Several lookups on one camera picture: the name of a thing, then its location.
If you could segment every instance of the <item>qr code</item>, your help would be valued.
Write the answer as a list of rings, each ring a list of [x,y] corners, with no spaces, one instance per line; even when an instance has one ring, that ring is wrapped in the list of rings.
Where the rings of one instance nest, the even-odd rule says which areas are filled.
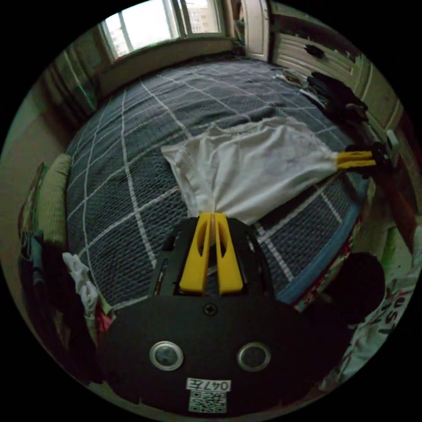
[[[199,413],[225,413],[227,412],[227,393],[212,391],[191,391],[189,411]]]

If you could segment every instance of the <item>door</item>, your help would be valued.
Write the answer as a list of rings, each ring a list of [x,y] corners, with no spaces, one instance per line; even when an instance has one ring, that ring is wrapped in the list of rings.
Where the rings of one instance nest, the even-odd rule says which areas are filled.
[[[269,13],[266,0],[242,0],[246,55],[268,61]]]

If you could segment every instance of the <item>window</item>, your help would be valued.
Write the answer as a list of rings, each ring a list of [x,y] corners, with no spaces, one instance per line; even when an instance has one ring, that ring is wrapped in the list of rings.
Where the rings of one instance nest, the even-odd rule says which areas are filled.
[[[205,20],[204,29],[200,24]],[[201,33],[224,35],[220,0],[147,0],[107,18],[102,27],[119,58],[162,41]]]

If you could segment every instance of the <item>white grid pattern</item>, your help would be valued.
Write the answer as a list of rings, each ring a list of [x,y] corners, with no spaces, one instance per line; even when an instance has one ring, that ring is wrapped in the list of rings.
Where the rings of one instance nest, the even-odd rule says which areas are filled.
[[[222,72],[221,70],[217,70],[214,69],[213,67],[207,66],[207,69],[211,69],[213,71],[215,71],[216,73],[219,74],[225,74],[224,72]],[[230,81],[232,81],[233,83],[228,83],[226,81],[221,81],[218,80],[216,78],[210,77],[209,75],[205,76],[205,78],[208,80],[208,82],[212,82],[215,84],[215,86],[219,87],[221,85],[224,85],[226,87],[232,87],[233,89],[237,89],[238,92],[241,92],[243,94],[245,94],[245,96],[248,96],[250,98],[256,98],[258,99],[261,103],[269,105],[269,106],[273,106],[272,102],[266,101],[263,98],[260,98],[258,95],[253,94],[251,92],[248,92],[244,89],[242,89],[240,86],[237,86],[236,83],[237,81],[241,82],[244,81],[244,76],[239,76],[236,74],[236,68],[233,66],[230,66],[230,64],[227,64],[225,67],[225,70],[227,70],[229,73],[226,73],[226,75],[230,75],[231,79]],[[291,87],[287,87],[285,85],[283,85],[280,81],[276,81],[276,84],[274,83],[274,79],[271,78],[270,76],[267,76],[265,73],[261,73],[261,72],[255,72],[255,69],[253,68],[248,68],[247,72],[251,75],[255,75],[258,76],[260,80],[256,81],[254,86],[256,87],[261,87],[263,92],[266,91],[272,91],[274,93],[277,93],[278,95],[280,95],[280,93],[286,92],[289,93],[290,98],[286,98],[286,97],[282,97],[282,102],[288,102],[292,105],[292,107],[282,107],[282,106],[277,106],[276,108],[279,110],[279,112],[282,112],[283,114],[285,114],[284,112],[289,111],[289,110],[295,110],[295,111],[299,111],[302,110],[307,116],[309,116],[310,118],[312,118],[313,120],[319,122],[322,127],[324,127],[324,129],[321,129],[320,131],[316,132],[316,134],[319,133],[324,133],[324,132],[328,132],[331,135],[331,138],[336,139],[339,143],[341,143],[342,147],[344,147],[343,142],[341,141],[341,139],[339,139],[332,131],[334,129],[337,129],[337,126],[332,126],[332,125],[328,125],[326,123],[323,123],[322,121],[320,121],[317,117],[315,117],[314,115],[312,115],[308,110],[312,110],[315,109],[315,107],[313,105],[310,105],[309,107],[305,106],[305,107],[299,107],[295,104],[295,102],[293,101],[293,99],[298,95],[298,90],[296,89],[292,89]],[[92,148],[94,147],[94,143],[97,144],[97,142],[103,140],[106,138],[107,135],[109,135],[111,132],[113,132],[114,130],[116,130],[116,128],[111,129],[109,131],[107,131],[104,135],[102,135],[100,138],[98,138],[97,140],[95,140],[95,137],[97,135],[97,133],[104,127],[107,127],[107,124],[104,125],[100,125],[102,122],[102,116],[100,118],[100,121],[98,122],[98,125],[96,127],[96,131],[95,131],[95,137],[93,140],[93,143],[91,145],[91,150],[89,152],[87,152],[86,150],[84,150],[84,148],[86,149],[86,146],[84,145],[84,147],[82,148],[82,153],[79,154],[77,160],[75,160],[75,162],[73,163],[73,165],[75,165],[78,161],[80,161],[81,157],[83,157],[86,154],[90,154],[89,158],[88,158],[88,166],[86,170],[81,171],[76,177],[73,178],[73,180],[71,181],[69,188],[72,188],[74,186],[78,186],[78,179],[81,177],[82,174],[85,173],[85,180],[87,180],[88,178],[88,168],[89,166],[91,166],[93,163],[95,163],[96,161],[104,158],[107,156],[107,154],[110,152],[110,150],[113,148],[113,146],[115,146],[118,142],[122,143],[122,149],[123,149],[123,154],[124,154],[124,166],[122,166],[121,168],[116,169],[115,171],[113,171],[111,174],[109,174],[106,178],[105,181],[103,181],[100,185],[98,185],[93,192],[88,196],[87,192],[85,190],[84,192],[84,199],[82,202],[80,202],[69,214],[68,214],[68,221],[75,215],[75,212],[80,209],[80,207],[84,207],[84,215],[86,213],[86,203],[87,200],[92,197],[94,194],[98,194],[98,191],[113,177],[115,177],[118,173],[120,173],[121,171],[123,171],[123,169],[125,170],[126,173],[126,177],[127,177],[127,183],[129,186],[129,190],[130,190],[130,195],[131,195],[131,201],[132,201],[132,206],[133,206],[133,211],[128,213],[126,216],[120,218],[118,221],[113,222],[112,224],[109,224],[107,226],[106,229],[102,230],[100,233],[97,233],[94,238],[90,241],[90,243],[87,243],[87,238],[85,238],[85,245],[81,248],[79,255],[82,254],[87,254],[87,258],[89,256],[89,250],[90,248],[92,248],[99,240],[101,240],[102,238],[104,238],[104,236],[108,233],[110,233],[112,230],[117,229],[123,222],[127,221],[128,219],[132,218],[132,217],[136,217],[137,218],[137,224],[138,224],[138,229],[139,232],[141,234],[142,237],[142,241],[144,243],[144,245],[146,246],[147,252],[148,252],[148,256],[149,256],[149,260],[152,263],[153,267],[155,266],[155,254],[154,251],[152,250],[151,246],[149,245],[149,240],[148,240],[148,236],[146,235],[146,230],[145,227],[143,225],[143,221],[140,218],[140,213],[141,211],[145,211],[147,210],[149,207],[151,207],[154,204],[160,203],[162,201],[164,201],[166,198],[168,198],[170,195],[176,193],[178,191],[178,187],[175,186],[171,189],[168,189],[166,192],[164,192],[163,194],[153,198],[152,200],[149,200],[148,202],[144,203],[144,204],[138,204],[137,199],[135,197],[135,192],[134,192],[134,187],[133,187],[133,180],[131,178],[131,174],[129,171],[129,167],[136,161],[139,160],[140,157],[144,156],[145,154],[147,154],[149,151],[156,149],[156,148],[160,148],[163,144],[166,144],[168,142],[171,142],[172,138],[177,138],[177,137],[183,137],[185,136],[186,138],[190,138],[192,137],[190,130],[195,129],[200,129],[200,128],[207,128],[211,125],[212,122],[206,123],[206,124],[199,124],[199,125],[187,125],[184,121],[184,118],[182,119],[178,119],[175,115],[175,113],[173,112],[173,110],[170,108],[169,105],[166,105],[165,102],[171,102],[174,101],[176,99],[180,99],[180,97],[183,97],[183,105],[194,105],[195,103],[195,99],[193,99],[192,101],[189,101],[189,95],[192,95],[192,92],[199,92],[205,96],[210,97],[213,101],[215,101],[216,103],[220,104],[224,109],[229,109],[230,111],[234,112],[236,116],[245,116],[248,120],[250,120],[250,117],[247,114],[243,114],[241,111],[238,111],[232,107],[229,107],[227,104],[224,104],[222,102],[222,99],[225,98],[224,95],[219,95],[218,98],[216,98],[215,96],[204,92],[204,90],[193,87],[191,84],[185,82],[185,81],[179,81],[179,80],[175,80],[174,78],[170,77],[172,74],[176,75],[178,74],[179,71],[175,70],[174,73],[166,73],[166,75],[160,74],[160,75],[156,75],[155,77],[160,77],[163,80],[168,80],[169,82],[172,82],[173,84],[176,84],[178,86],[183,86],[185,88],[187,88],[185,91],[183,91],[183,95],[179,95],[179,96],[173,96],[170,97],[167,94],[167,89],[163,90],[163,85],[161,84],[159,86],[158,89],[154,90],[151,87],[147,87],[146,82],[145,81],[140,81],[139,82],[139,86],[142,87],[142,89],[146,92],[146,95],[142,95],[139,93],[139,91],[137,91],[137,95],[133,95],[133,96],[128,96],[126,95],[126,91],[123,92],[123,99],[122,99],[122,107],[121,109],[119,109],[118,113],[113,113],[113,117],[111,119],[108,119],[108,121],[112,121],[113,119],[115,119],[117,116],[121,115],[121,119],[122,119],[122,126],[121,126],[121,131],[120,131],[120,138],[118,140],[109,140],[109,146],[106,149],[105,152],[103,152],[100,156],[96,157],[94,160],[92,160]],[[199,73],[197,72],[191,72],[189,71],[189,69],[187,69],[186,74],[195,74],[196,76],[198,76],[199,78],[204,78],[204,76],[201,76]],[[273,86],[274,85],[280,85],[280,89],[274,89],[272,87],[267,86],[267,84],[264,84],[265,80],[271,81]],[[152,119],[149,119],[147,121],[141,122],[139,125],[135,126],[134,128],[132,128],[130,131],[125,131],[124,126],[125,124],[127,124],[127,122],[138,116],[138,115],[142,115],[143,113],[145,113],[145,111],[151,107],[156,107],[157,104],[155,105],[151,105],[145,109],[142,109],[140,112],[137,112],[133,115],[131,115],[130,117],[125,116],[125,113],[127,111],[127,109],[124,108],[124,102],[127,101],[128,98],[136,98],[138,100],[138,104],[141,102],[144,102],[145,100],[148,100],[150,98],[153,98],[156,100],[157,104],[160,105],[161,107],[163,107],[165,109],[165,112],[153,117]],[[144,149],[143,151],[141,151],[139,154],[137,154],[135,157],[131,158],[130,160],[128,159],[127,155],[126,155],[126,151],[125,151],[125,139],[127,137],[128,134],[130,134],[133,131],[138,130],[140,127],[142,126],[150,126],[152,124],[152,122],[154,120],[156,120],[157,122],[159,122],[158,124],[160,124],[162,122],[162,120],[165,118],[165,116],[170,116],[171,119],[177,124],[177,126],[180,128],[180,131],[178,131],[177,133],[173,134],[170,137],[166,137],[162,140],[160,140],[159,142],[154,143],[153,145],[151,145],[150,147]],[[78,139],[78,144],[77,144],[77,149],[78,146],[81,143],[81,138],[82,138],[82,134],[81,137]],[[278,221],[276,224],[274,224],[271,228],[265,230],[260,224],[258,224],[256,226],[256,229],[258,230],[258,241],[262,244],[265,243],[268,247],[268,249],[270,250],[270,252],[272,253],[272,255],[274,256],[275,260],[278,262],[281,270],[283,271],[283,273],[285,274],[286,278],[289,281],[293,281],[294,280],[294,273],[293,271],[289,268],[289,265],[286,263],[286,260],[280,255],[280,253],[277,250],[276,245],[273,242],[272,236],[274,234],[276,234],[277,232],[279,232],[280,230],[282,230],[291,220],[293,220],[299,213],[301,213],[307,206],[309,206],[318,196],[321,196],[321,198],[323,199],[323,201],[326,203],[326,205],[328,206],[328,208],[331,210],[331,212],[333,213],[333,215],[335,216],[336,220],[338,221],[338,223],[342,222],[342,218],[339,215],[339,213],[337,212],[337,210],[335,209],[335,205],[333,205],[332,201],[330,200],[330,198],[328,197],[328,195],[326,195],[324,193],[324,189],[331,183],[334,182],[334,180],[336,179],[337,175],[334,175],[333,177],[329,178],[322,186],[321,188],[318,188],[318,186],[316,186],[316,192],[312,195],[310,195],[308,198],[306,198],[296,209],[294,209],[288,216],[282,218],[280,221]],[[140,297],[133,297],[131,298],[129,301],[120,301],[117,302],[114,306],[117,306],[119,309],[125,307],[125,306],[129,306],[129,304],[134,303],[134,301],[138,301],[140,300]]]
[[[153,268],[155,267],[155,264],[157,262],[154,252],[151,248],[151,244],[149,243],[148,236],[146,235],[144,223],[142,222],[142,218],[139,212],[136,212],[136,210],[139,208],[138,206],[138,200],[136,199],[135,189],[133,187],[133,180],[131,175],[131,170],[129,168],[129,164],[127,161],[127,151],[126,151],[126,142],[124,138],[124,97],[126,95],[126,90],[123,93],[123,101],[122,101],[122,131],[120,134],[120,139],[122,141],[122,153],[123,153],[123,162],[124,162],[124,170],[126,172],[126,178],[127,178],[127,184],[129,186],[129,192],[131,194],[131,200],[132,200],[132,206],[133,211],[135,213],[136,222],[138,224],[139,233],[141,234],[142,241],[144,243],[146,253],[148,254],[149,260],[151,261],[151,264]]]
[[[83,231],[84,231],[85,245],[88,244],[88,235],[87,235],[87,227],[86,227],[86,213],[87,213],[87,200],[86,200],[86,198],[87,198],[87,190],[88,190],[89,163],[91,161],[92,152],[94,151],[95,138],[96,138],[96,135],[97,135],[97,130],[98,130],[99,126],[100,126],[101,119],[103,118],[106,110],[107,110],[107,107],[104,107],[104,111],[102,112],[101,117],[98,120],[97,129],[95,130],[94,137],[92,139],[92,145],[91,145],[91,150],[90,150],[90,153],[89,153],[88,164],[87,164],[87,171],[85,173],[85,182],[84,182],[84,210],[83,210],[83,213],[82,213],[82,228],[83,228]],[[98,284],[97,284],[97,281],[95,279],[94,271],[92,270],[91,258],[90,258],[90,255],[89,255],[89,251],[88,250],[87,250],[87,261],[88,261],[88,266],[89,266],[89,269],[90,269],[90,272],[91,272],[91,279],[94,282],[94,285],[96,286],[96,288],[98,289]]]

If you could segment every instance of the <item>label sticker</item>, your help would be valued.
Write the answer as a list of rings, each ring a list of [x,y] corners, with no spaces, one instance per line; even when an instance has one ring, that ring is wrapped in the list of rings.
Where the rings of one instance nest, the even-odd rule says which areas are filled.
[[[232,386],[230,380],[188,378],[186,389],[192,391],[209,391],[214,393],[228,393]]]
[[[226,393],[191,390],[189,398],[189,411],[197,413],[226,413],[226,396]]]

